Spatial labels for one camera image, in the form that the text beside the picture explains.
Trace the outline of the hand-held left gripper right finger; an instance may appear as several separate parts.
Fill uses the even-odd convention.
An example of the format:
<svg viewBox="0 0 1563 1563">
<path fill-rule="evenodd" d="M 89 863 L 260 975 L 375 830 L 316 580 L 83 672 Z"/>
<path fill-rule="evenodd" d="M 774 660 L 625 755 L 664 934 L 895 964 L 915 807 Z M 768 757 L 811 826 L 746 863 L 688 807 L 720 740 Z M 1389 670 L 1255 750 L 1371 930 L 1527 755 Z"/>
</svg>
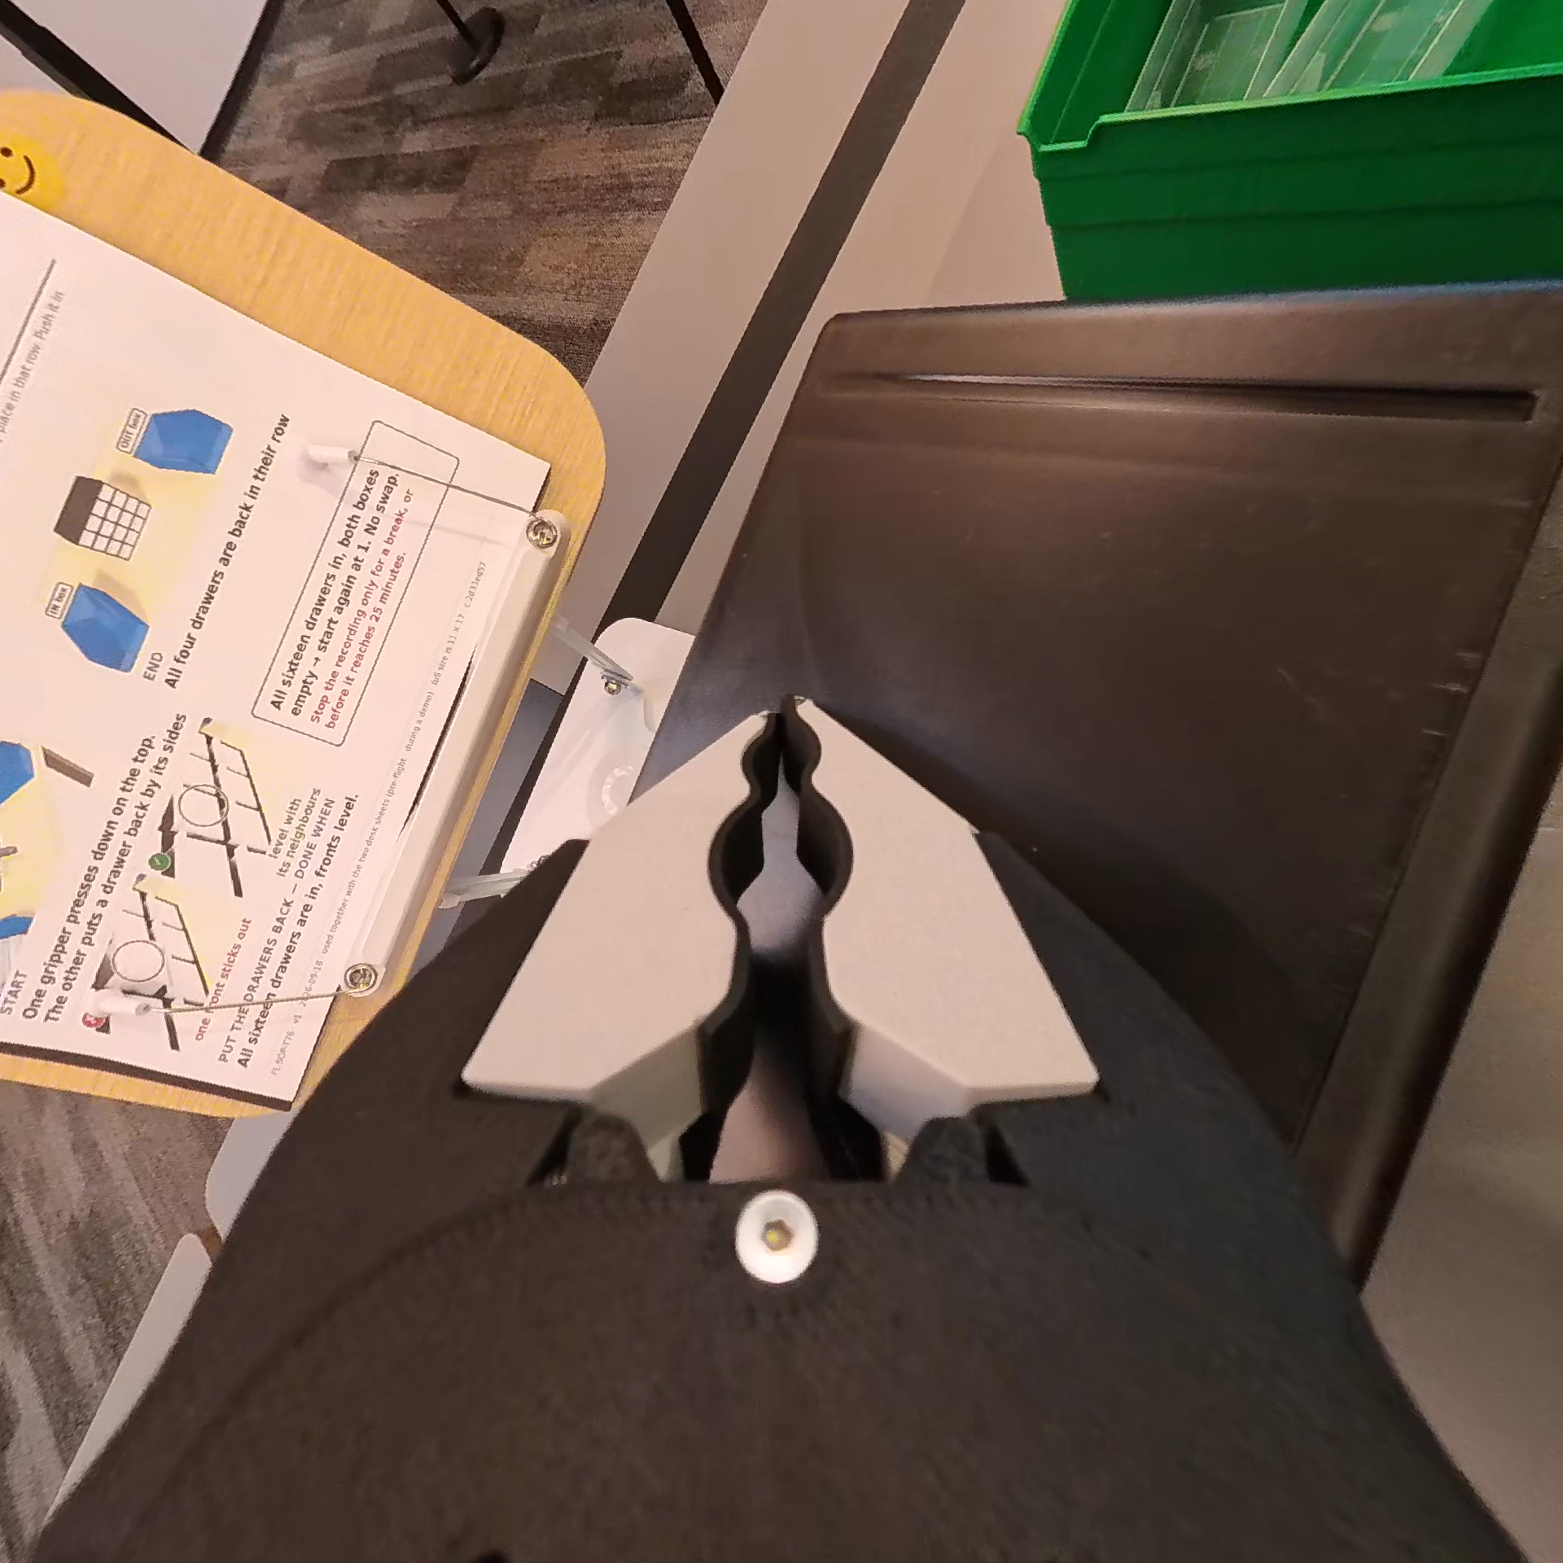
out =
<svg viewBox="0 0 1563 1563">
<path fill-rule="evenodd" d="M 826 1099 L 909 1144 L 978 1107 L 1099 1083 L 971 822 L 803 696 L 785 707 L 807 938 L 811 1068 Z"/>
</svg>

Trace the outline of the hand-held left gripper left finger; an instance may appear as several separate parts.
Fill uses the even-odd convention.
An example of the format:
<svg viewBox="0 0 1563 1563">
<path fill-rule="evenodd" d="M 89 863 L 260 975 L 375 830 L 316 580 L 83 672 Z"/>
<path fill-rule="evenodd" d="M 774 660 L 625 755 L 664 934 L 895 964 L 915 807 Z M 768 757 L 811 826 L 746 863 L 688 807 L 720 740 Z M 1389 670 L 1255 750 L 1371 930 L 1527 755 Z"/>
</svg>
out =
<svg viewBox="0 0 1563 1563">
<path fill-rule="evenodd" d="M 753 1060 L 740 899 L 764 867 L 779 729 L 744 716 L 580 845 L 467 1088 L 625 1120 L 654 1165 L 710 1179 Z"/>
</svg>

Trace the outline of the black drawer cabinet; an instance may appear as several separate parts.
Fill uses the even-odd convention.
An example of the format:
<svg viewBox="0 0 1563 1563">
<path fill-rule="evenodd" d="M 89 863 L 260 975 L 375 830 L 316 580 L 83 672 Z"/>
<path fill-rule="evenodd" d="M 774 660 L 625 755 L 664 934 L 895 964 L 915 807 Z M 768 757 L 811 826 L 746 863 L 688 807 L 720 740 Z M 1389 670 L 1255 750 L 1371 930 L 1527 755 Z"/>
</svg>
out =
<svg viewBox="0 0 1563 1563">
<path fill-rule="evenodd" d="M 638 791 L 811 696 L 1235 1066 L 1363 1282 L 1559 768 L 1559 284 L 826 324 Z"/>
</svg>

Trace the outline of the green plastic bin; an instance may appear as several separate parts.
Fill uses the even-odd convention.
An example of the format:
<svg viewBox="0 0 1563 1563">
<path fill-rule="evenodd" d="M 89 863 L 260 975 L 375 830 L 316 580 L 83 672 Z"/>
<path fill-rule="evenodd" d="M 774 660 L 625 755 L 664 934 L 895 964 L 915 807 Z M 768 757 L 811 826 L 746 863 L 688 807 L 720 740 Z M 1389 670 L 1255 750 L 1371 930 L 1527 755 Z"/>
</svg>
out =
<svg viewBox="0 0 1563 1563">
<path fill-rule="evenodd" d="M 1068 4 L 1021 113 L 1064 298 L 1559 281 L 1559 4 L 1436 80 L 1125 113 L 1168 7 Z"/>
</svg>

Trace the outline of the clear plastic drawer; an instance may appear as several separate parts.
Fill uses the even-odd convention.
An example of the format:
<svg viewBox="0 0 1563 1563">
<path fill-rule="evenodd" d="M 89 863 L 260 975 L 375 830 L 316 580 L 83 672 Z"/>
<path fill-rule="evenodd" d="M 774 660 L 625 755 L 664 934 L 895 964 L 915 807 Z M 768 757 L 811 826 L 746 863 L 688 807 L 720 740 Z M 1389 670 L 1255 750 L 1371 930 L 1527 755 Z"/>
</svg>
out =
<svg viewBox="0 0 1563 1563">
<path fill-rule="evenodd" d="M 1393 2 L 1373 24 L 1373 84 L 1440 78 L 1484 20 L 1492 2 Z"/>
<path fill-rule="evenodd" d="M 1261 98 L 1302 28 L 1304 2 L 1174 2 L 1125 113 Z"/>
<path fill-rule="evenodd" d="M 1417 24 L 1412 2 L 1324 2 L 1285 54 L 1265 98 L 1404 80 Z"/>
</svg>

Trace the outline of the white document stand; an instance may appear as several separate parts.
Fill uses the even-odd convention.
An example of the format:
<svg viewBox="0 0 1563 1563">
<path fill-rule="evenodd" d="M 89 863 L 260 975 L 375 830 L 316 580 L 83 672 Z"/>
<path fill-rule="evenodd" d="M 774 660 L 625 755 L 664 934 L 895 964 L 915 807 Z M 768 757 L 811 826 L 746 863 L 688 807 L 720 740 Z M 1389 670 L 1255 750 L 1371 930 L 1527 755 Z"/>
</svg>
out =
<svg viewBox="0 0 1563 1563">
<path fill-rule="evenodd" d="M 593 636 L 556 612 L 545 614 L 561 573 L 569 526 L 543 511 L 560 541 L 519 567 L 500 599 L 498 619 L 480 644 L 435 757 L 401 830 L 392 869 L 372 917 L 349 954 L 329 969 L 340 995 L 385 997 L 403 980 L 403 964 L 424 938 L 426 921 L 515 886 L 548 850 L 593 833 L 623 809 L 651 752 L 686 664 L 694 636 L 643 618 L 621 618 Z M 481 798 L 485 757 L 502 750 L 511 709 L 535 647 L 563 647 L 576 679 L 558 707 L 558 725 L 537 746 L 539 774 L 515 824 L 494 835 L 496 871 L 461 871 L 468 813 Z"/>
</svg>

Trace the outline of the printed instruction sheet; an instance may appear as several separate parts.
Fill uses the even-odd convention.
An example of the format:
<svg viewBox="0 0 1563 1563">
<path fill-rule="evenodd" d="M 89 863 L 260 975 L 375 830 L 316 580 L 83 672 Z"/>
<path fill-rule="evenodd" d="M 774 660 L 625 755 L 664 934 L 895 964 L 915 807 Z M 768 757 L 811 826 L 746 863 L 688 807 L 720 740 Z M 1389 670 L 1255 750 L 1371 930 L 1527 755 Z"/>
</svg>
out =
<svg viewBox="0 0 1563 1563">
<path fill-rule="evenodd" d="M 554 586 L 550 465 L 3 197 L 3 1055 L 286 1107 Z"/>
</svg>

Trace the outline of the black tape strip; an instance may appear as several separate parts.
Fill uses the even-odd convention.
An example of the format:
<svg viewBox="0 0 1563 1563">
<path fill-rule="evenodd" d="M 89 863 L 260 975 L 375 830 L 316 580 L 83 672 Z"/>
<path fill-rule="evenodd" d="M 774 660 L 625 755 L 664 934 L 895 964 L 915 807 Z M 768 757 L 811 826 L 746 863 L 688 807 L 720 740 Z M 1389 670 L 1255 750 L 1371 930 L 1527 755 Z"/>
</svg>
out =
<svg viewBox="0 0 1563 1563">
<path fill-rule="evenodd" d="M 766 4 L 587 378 L 580 627 L 664 612 L 961 9 Z"/>
</svg>

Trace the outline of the yellow smiley sticker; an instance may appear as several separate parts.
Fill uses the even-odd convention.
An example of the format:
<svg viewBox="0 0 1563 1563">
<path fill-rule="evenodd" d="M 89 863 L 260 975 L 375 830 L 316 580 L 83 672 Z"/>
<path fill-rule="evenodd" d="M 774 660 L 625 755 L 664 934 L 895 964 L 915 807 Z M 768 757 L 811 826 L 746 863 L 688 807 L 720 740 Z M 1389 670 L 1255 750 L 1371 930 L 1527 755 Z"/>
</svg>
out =
<svg viewBox="0 0 1563 1563">
<path fill-rule="evenodd" d="M 48 149 L 18 130 L 1 126 L 1 193 L 42 212 L 55 212 L 65 199 L 65 175 Z"/>
</svg>

